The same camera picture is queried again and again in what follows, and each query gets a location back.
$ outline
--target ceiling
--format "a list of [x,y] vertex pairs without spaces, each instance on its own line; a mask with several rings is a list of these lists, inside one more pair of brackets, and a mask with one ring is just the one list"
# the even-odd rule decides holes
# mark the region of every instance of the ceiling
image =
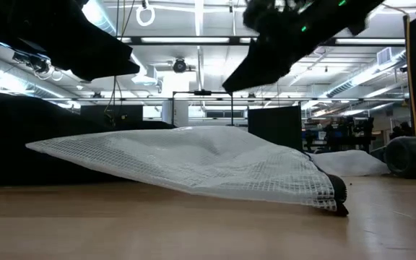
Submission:
[[[131,0],[123,3],[119,1],[117,8],[116,0],[96,0],[102,2],[104,12],[108,15],[110,22],[115,25],[118,20],[118,31],[122,31],[123,18],[127,17],[131,11]],[[141,1],[136,1],[133,8],[133,14],[126,31],[125,36],[196,36],[195,23],[195,3],[199,0],[149,0],[149,6],[155,8],[155,20],[151,25],[141,26],[137,22],[137,8],[141,6]],[[198,36],[226,36],[226,35],[245,35],[255,36],[255,33],[245,28],[242,23],[242,13],[229,13],[229,1],[227,0],[204,0],[203,21]],[[388,0],[385,2],[396,7],[402,7],[406,10],[415,10],[416,1],[413,0]],[[241,9],[245,6],[243,0],[234,0],[235,8]],[[185,11],[167,10],[168,8],[179,8]],[[416,18],[415,13],[411,13],[412,18]],[[150,18],[150,11],[141,13],[143,21]],[[403,38],[402,14],[390,11],[388,9],[379,9],[376,14],[369,20],[369,27],[358,37],[362,38]],[[336,35],[337,37],[350,37],[350,34],[344,30]],[[139,61],[146,65],[153,65],[159,71],[159,75],[171,73],[171,64],[175,58],[184,58],[186,63],[197,70],[198,52],[197,46],[179,46],[179,45],[137,45],[133,53]],[[206,90],[223,91],[221,85],[231,72],[245,58],[247,46],[203,46],[203,86]],[[376,60],[376,54],[384,49],[383,47],[320,47],[314,54],[301,59],[293,66],[292,71],[285,77],[281,78],[277,84],[257,87],[252,90],[246,90],[236,94],[236,96],[248,95],[248,92],[255,92],[256,96],[274,97],[281,93],[280,97],[313,97],[313,87],[330,86],[335,82],[349,78],[354,72],[364,66],[371,64]],[[325,53],[325,57],[320,62],[315,62]],[[15,64],[12,60],[13,52],[7,48],[0,48],[0,60],[11,64],[19,69],[25,70],[32,74],[23,64]],[[197,90],[196,72],[192,73],[190,79],[190,89]],[[79,78],[74,76],[70,71],[63,71],[64,76],[60,81],[47,79],[47,82],[60,87],[71,93],[72,97],[89,98],[94,92],[101,91],[106,97],[111,96],[113,89],[113,78],[96,79],[90,84],[80,83]],[[153,95],[159,96],[157,88],[153,86],[144,86],[134,84],[131,79],[134,75],[119,76],[123,97],[147,97]],[[357,88],[369,87],[371,90],[377,90],[387,85],[393,84],[395,76],[392,71],[369,81],[364,82]],[[352,91],[347,93],[347,97],[354,97],[359,92]]]

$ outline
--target grid pattern fabric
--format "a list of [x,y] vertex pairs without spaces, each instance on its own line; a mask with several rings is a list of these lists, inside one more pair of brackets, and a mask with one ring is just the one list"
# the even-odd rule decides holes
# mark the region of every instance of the grid pattern fabric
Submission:
[[337,209],[330,180],[309,157],[235,127],[116,131],[27,147],[92,170],[190,194]]

